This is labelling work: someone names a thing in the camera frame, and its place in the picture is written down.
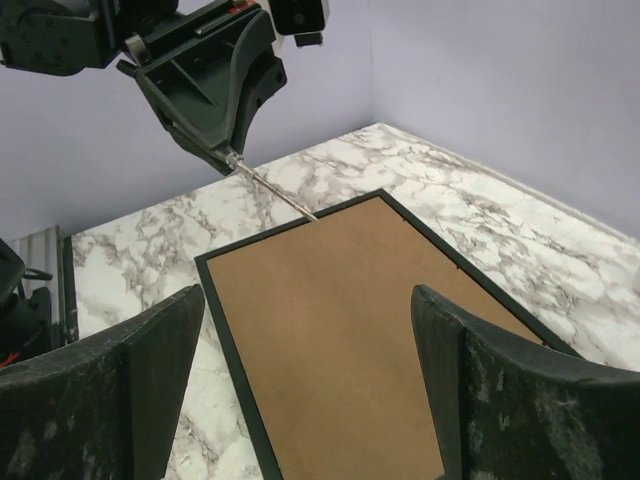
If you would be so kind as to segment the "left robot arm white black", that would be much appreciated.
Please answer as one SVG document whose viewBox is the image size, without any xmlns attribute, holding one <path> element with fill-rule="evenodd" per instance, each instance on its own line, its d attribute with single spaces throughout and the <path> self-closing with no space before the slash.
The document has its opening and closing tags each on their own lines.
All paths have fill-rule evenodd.
<svg viewBox="0 0 640 480">
<path fill-rule="evenodd" d="M 213 1 L 4 1 L 1 63 L 66 77 L 114 63 L 186 152 L 227 176 L 243 169 L 257 111 L 287 77 L 269 13 Z"/>
</svg>

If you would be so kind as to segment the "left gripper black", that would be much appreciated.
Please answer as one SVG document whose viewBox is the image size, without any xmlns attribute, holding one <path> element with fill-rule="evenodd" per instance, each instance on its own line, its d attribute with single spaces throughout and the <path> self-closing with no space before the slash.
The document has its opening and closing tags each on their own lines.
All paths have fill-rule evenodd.
<svg viewBox="0 0 640 480">
<path fill-rule="evenodd" d="M 163 128 L 222 175 L 221 154 L 242 153 L 257 111 L 287 82 L 270 15 L 256 1 L 122 1 L 118 30 L 133 78 Z"/>
</svg>

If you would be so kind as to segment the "black picture frame brown backing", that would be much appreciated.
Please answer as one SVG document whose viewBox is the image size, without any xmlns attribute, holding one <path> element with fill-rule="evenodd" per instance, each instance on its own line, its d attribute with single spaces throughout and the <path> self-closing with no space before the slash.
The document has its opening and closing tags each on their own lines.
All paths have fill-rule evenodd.
<svg viewBox="0 0 640 480">
<path fill-rule="evenodd" d="M 266 479 L 437 479 L 410 314 L 427 284 L 569 345 L 383 190 L 195 260 Z"/>
</svg>

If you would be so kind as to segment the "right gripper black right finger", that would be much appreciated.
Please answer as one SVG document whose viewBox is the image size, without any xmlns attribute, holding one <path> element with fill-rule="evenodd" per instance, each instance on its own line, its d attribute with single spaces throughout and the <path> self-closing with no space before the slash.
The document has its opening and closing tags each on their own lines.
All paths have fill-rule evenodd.
<svg viewBox="0 0 640 480">
<path fill-rule="evenodd" d="M 444 478 L 638 478 L 637 372 L 538 345 L 425 285 L 411 321 Z"/>
</svg>

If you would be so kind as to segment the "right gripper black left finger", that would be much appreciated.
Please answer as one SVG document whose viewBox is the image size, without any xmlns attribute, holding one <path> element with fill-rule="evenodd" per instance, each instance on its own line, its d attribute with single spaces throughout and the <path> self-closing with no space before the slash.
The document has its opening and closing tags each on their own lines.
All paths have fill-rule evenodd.
<svg viewBox="0 0 640 480">
<path fill-rule="evenodd" d="M 163 478 L 204 308 L 202 288 L 188 286 L 2 369 L 2 478 Z"/>
</svg>

